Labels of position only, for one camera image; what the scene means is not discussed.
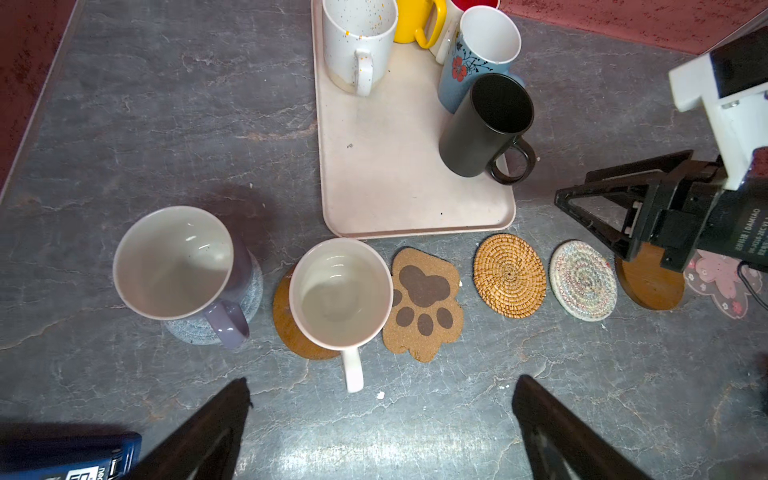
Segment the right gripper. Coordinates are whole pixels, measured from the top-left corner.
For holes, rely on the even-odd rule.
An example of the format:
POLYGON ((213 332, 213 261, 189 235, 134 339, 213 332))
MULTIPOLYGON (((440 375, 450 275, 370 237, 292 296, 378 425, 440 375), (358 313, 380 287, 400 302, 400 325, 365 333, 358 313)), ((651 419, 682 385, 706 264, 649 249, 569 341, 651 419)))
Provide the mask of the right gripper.
POLYGON ((681 112, 702 109, 719 150, 715 161, 694 151, 631 162, 586 174, 585 184, 556 191, 555 205, 622 260, 632 261, 642 241, 664 250, 662 265, 681 270, 695 249, 720 253, 753 268, 767 268, 767 29, 761 27, 669 73, 681 112), (596 182, 664 173, 647 193, 643 185, 596 182), (601 197, 624 208, 620 230, 585 208, 579 198, 601 197))

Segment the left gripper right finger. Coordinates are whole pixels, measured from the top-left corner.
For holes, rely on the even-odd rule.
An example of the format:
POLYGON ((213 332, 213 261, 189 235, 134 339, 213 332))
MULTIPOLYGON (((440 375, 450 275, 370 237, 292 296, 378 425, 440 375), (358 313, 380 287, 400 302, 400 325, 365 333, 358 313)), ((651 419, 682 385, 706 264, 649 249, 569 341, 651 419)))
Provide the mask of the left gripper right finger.
POLYGON ((534 479, 649 479, 532 376, 518 378, 511 405, 534 479))

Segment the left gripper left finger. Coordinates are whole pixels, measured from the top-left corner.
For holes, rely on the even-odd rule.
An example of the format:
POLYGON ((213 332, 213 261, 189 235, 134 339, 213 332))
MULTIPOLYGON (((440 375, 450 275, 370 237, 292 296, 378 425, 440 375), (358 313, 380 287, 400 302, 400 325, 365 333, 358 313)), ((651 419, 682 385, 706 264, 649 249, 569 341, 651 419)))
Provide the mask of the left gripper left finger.
POLYGON ((247 380, 230 382, 125 477, 231 479, 250 408, 247 380))

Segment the brown wooden coaster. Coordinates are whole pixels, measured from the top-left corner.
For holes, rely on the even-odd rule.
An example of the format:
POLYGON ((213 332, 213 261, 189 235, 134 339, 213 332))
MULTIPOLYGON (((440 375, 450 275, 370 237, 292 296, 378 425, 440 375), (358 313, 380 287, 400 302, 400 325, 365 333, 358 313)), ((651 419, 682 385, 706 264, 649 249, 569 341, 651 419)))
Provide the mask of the brown wooden coaster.
POLYGON ((660 266, 664 250, 644 243, 632 261, 615 256, 618 280, 625 293, 650 310, 672 310, 683 299, 683 274, 660 266))

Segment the pink flower coaster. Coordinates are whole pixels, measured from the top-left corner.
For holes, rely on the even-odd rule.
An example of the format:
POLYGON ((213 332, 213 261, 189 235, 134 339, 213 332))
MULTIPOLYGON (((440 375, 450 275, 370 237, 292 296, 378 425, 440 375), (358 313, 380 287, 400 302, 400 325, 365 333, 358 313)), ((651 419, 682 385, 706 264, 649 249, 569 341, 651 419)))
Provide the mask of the pink flower coaster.
POLYGON ((763 292, 767 276, 760 270, 741 265, 738 259, 697 250, 683 276, 691 289, 710 297, 729 318, 743 318, 750 306, 767 309, 767 293, 763 292))

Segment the grey round coaster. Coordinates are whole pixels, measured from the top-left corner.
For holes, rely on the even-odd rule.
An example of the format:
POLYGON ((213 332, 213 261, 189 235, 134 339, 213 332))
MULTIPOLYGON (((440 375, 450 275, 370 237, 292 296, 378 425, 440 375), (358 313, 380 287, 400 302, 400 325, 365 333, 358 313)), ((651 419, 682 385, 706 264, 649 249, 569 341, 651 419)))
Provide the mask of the grey round coaster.
MULTIPOLYGON (((263 296, 263 276, 259 263, 252 253, 249 254, 252 273, 240 307, 250 324, 256 315, 263 296)), ((220 345, 221 341, 203 315, 193 315, 188 319, 164 322, 164 328, 178 340, 190 345, 220 345)))

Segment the white braided coaster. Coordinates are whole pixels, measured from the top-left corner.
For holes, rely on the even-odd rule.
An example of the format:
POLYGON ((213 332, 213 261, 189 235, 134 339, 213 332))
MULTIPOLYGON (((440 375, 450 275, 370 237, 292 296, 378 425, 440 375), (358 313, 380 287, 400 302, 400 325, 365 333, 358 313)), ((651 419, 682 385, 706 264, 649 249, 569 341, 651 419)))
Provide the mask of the white braided coaster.
POLYGON ((609 262, 579 240, 559 245, 549 262, 549 280, 564 310, 585 322, 608 318, 617 303, 617 283, 609 262))

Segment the brown glossy coaster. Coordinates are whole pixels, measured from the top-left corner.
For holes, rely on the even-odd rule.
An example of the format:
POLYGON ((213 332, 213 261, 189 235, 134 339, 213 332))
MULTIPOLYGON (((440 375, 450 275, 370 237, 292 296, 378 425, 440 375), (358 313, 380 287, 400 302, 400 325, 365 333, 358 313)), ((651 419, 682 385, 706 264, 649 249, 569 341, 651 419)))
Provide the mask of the brown glossy coaster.
POLYGON ((296 355, 307 360, 330 360, 340 356, 338 351, 320 347, 311 342, 296 325, 289 304, 289 287, 295 267, 292 267, 280 281, 272 307, 275 329, 285 346, 296 355))

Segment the black mug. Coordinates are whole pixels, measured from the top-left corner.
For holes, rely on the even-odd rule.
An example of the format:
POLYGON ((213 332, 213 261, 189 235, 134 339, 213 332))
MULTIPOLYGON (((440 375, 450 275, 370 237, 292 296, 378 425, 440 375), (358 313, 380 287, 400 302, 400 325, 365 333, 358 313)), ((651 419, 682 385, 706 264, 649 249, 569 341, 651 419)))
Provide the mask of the black mug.
POLYGON ((523 139, 534 121, 532 99, 516 79, 484 74, 473 83, 445 127, 438 145, 440 157, 453 173, 466 178, 488 173, 501 185, 519 183, 532 173, 537 157, 523 139), (521 153, 525 170, 516 176, 501 171, 497 159, 510 149, 521 153))

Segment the woven rattan coaster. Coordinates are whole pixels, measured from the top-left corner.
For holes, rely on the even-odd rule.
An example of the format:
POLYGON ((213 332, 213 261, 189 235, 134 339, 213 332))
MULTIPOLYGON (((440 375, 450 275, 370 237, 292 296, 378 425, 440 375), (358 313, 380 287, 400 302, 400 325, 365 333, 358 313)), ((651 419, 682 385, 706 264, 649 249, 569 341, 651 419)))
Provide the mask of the woven rattan coaster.
POLYGON ((496 313, 513 319, 534 314, 546 296, 543 263, 529 243, 512 234, 486 238, 474 257, 473 282, 496 313))

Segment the lavender mug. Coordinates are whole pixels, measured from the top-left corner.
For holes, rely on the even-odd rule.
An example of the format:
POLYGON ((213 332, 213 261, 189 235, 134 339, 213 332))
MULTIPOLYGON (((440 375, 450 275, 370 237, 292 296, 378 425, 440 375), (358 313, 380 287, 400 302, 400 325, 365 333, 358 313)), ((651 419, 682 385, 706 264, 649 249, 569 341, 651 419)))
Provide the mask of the lavender mug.
POLYGON ((228 349, 250 325, 240 307, 252 273, 251 252, 212 213, 171 206, 132 225, 116 249, 112 277, 135 313, 167 322, 203 315, 228 349))

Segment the brown paw coaster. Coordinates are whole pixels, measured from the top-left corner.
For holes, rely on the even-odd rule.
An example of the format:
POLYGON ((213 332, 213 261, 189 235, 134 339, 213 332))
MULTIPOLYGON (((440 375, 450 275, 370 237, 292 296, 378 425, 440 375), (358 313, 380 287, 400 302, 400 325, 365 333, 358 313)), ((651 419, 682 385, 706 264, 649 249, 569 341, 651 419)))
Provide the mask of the brown paw coaster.
POLYGON ((456 342, 464 312, 457 301, 460 276, 456 267, 436 256, 406 247, 393 260, 393 304, 382 330, 384 345, 428 363, 444 344, 456 342))

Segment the white mug front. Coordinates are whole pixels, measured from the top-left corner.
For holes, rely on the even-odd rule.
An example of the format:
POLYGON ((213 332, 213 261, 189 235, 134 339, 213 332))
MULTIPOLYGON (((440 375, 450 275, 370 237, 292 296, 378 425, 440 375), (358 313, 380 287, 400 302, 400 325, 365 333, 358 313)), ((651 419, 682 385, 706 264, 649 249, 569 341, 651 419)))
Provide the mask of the white mug front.
POLYGON ((383 329, 393 307, 393 279, 382 256, 362 241, 333 238, 308 250, 289 285, 299 330, 341 354, 346 388, 364 388, 359 348, 383 329))

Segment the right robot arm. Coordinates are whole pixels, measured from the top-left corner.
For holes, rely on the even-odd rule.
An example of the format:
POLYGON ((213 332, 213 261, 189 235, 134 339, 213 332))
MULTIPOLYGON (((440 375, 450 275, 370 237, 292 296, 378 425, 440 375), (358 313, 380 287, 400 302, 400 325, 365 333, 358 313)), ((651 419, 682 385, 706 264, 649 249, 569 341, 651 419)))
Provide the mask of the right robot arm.
POLYGON ((698 250, 765 271, 767 178, 753 156, 767 145, 767 29, 672 69, 669 82, 679 111, 705 111, 718 158, 684 150, 594 170, 558 190, 555 205, 625 261, 649 243, 671 271, 698 250))

